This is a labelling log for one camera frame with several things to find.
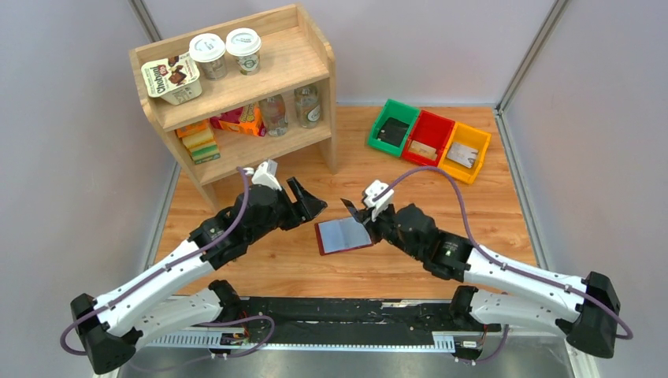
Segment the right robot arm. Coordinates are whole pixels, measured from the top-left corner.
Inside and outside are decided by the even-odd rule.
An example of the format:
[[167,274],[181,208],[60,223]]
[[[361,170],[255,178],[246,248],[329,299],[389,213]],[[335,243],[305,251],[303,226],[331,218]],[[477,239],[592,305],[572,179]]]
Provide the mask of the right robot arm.
[[517,325],[565,337],[572,347],[612,358],[621,303],[610,278],[550,272],[504,257],[471,239],[438,229],[410,204],[349,213],[372,243],[386,241],[442,280],[456,280],[456,313],[480,324]]

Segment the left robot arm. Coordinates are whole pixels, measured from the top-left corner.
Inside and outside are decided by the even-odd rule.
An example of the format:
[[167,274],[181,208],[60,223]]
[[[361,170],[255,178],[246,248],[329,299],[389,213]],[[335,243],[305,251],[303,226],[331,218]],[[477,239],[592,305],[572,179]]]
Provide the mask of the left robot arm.
[[226,280],[186,298],[172,301],[170,296],[241,257],[268,233],[297,228],[327,206],[295,177],[288,179],[290,193],[278,183],[244,185],[232,206],[203,221],[156,265],[104,295],[81,294],[71,301],[76,334],[95,373],[121,367],[138,349],[171,332],[237,321],[240,299]]

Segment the red leather card holder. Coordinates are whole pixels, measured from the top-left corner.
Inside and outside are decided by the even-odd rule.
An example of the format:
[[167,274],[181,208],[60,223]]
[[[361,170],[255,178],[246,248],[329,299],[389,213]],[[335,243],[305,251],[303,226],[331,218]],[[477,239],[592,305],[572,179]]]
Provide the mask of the red leather card holder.
[[320,222],[314,228],[321,256],[373,245],[364,226],[353,217]]

